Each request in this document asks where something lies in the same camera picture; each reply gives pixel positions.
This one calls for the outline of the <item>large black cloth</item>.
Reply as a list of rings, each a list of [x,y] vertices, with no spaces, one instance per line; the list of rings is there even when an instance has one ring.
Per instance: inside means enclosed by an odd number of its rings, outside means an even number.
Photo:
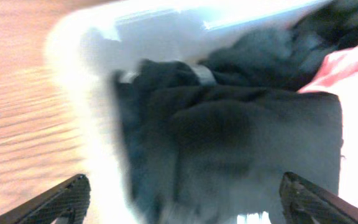
[[[358,45],[358,0],[332,1],[289,28],[246,32],[230,47],[200,61],[220,85],[297,91],[325,56]]]

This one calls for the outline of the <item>pink printed t-shirt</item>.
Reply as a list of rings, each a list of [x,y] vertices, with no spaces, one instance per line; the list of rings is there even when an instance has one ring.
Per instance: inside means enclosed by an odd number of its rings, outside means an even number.
[[[324,91],[342,106],[339,197],[358,208],[358,46],[327,55],[315,78],[300,93]]]

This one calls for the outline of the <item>black taped cloth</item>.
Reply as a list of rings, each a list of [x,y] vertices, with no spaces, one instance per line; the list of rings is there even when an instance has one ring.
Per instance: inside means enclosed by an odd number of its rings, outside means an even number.
[[[287,171],[339,191],[342,109],[336,95],[203,83],[184,63],[116,71],[131,196],[147,223],[225,223],[267,212],[283,223]]]

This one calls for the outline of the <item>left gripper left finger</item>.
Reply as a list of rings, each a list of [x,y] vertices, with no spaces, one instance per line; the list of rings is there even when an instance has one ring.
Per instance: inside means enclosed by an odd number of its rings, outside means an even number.
[[[77,174],[0,215],[0,224],[83,224],[90,206],[90,182]]]

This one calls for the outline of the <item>clear plastic storage container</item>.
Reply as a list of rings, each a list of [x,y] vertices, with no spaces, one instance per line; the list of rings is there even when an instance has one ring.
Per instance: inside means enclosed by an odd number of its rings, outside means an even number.
[[[114,1],[60,19],[45,43],[45,62],[56,73],[78,117],[85,146],[91,205],[86,223],[141,223],[129,203],[116,97],[115,70],[134,78],[144,59],[190,64],[232,45],[258,27],[289,27],[321,7],[304,1]]]

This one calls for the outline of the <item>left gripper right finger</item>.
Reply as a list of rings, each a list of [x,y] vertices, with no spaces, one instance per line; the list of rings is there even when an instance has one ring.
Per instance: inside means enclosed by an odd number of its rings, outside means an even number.
[[[287,224],[358,224],[358,208],[293,173],[282,177],[279,195]]]

